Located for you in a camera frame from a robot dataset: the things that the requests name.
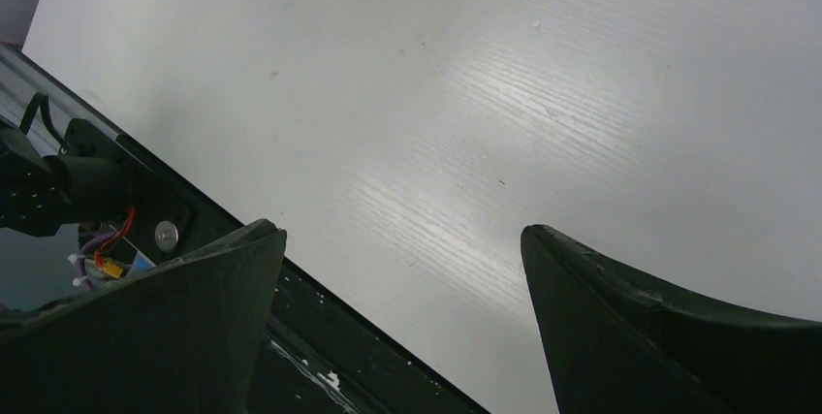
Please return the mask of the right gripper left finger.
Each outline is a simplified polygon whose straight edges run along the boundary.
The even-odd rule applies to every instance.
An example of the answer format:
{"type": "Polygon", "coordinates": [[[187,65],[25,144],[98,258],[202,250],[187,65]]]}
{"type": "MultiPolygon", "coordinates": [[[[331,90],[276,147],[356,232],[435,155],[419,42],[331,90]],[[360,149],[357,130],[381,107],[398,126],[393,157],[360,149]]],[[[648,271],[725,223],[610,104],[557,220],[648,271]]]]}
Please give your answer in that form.
{"type": "Polygon", "coordinates": [[[5,413],[239,413],[287,234],[266,219],[149,271],[1,315],[5,413]]]}

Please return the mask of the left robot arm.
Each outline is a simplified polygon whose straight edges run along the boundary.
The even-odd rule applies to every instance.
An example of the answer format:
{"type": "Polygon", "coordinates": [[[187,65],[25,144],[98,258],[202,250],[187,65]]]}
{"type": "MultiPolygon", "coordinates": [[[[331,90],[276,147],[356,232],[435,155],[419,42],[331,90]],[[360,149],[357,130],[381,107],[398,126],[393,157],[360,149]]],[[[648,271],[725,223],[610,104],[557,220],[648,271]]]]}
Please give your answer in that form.
{"type": "Polygon", "coordinates": [[[18,124],[1,119],[1,226],[25,235],[51,237],[67,224],[131,221],[136,215],[126,166],[90,156],[60,134],[46,93],[37,92],[18,124]],[[28,139],[39,116],[58,143],[43,155],[28,139]]]}

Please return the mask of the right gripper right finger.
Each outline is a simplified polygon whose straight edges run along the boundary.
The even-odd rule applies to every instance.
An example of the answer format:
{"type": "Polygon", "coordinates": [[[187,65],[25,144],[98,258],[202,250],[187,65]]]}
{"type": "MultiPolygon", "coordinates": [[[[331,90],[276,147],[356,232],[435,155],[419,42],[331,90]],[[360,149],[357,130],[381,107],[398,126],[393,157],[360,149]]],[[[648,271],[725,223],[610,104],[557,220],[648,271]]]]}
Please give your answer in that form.
{"type": "Polygon", "coordinates": [[[546,225],[521,255],[563,413],[817,413],[821,325],[726,303],[546,225]]]}

